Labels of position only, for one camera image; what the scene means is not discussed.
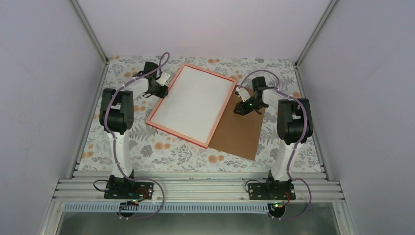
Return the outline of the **brown backing board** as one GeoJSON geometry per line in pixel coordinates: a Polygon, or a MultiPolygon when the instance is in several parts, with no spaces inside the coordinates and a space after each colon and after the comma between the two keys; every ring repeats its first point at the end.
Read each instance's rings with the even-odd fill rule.
{"type": "Polygon", "coordinates": [[[253,111],[241,116],[234,113],[240,101],[241,98],[237,95],[231,95],[208,147],[253,161],[258,149],[265,109],[261,109],[262,114],[253,111]]]}

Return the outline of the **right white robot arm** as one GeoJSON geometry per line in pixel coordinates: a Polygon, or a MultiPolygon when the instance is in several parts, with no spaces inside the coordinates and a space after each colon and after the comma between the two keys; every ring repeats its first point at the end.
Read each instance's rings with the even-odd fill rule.
{"type": "Polygon", "coordinates": [[[241,98],[234,113],[244,116],[253,111],[259,113],[261,108],[277,109],[277,135],[280,139],[279,151],[275,164],[265,181],[265,193],[270,199],[278,199],[284,192],[291,192],[291,165],[297,155],[298,147],[313,134],[310,118],[309,100],[295,98],[277,88],[267,86],[264,77],[252,80],[254,93],[239,86],[235,94],[241,98]]]}

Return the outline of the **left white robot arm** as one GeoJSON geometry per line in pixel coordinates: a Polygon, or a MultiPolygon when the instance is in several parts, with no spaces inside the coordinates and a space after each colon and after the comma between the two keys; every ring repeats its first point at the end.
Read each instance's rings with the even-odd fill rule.
{"type": "Polygon", "coordinates": [[[100,124],[112,144],[113,169],[104,189],[105,198],[130,198],[139,187],[134,181],[130,159],[129,131],[134,124],[134,100],[152,95],[164,98],[168,95],[167,79],[161,68],[164,63],[146,62],[144,69],[119,89],[105,88],[102,92],[100,124]]]}

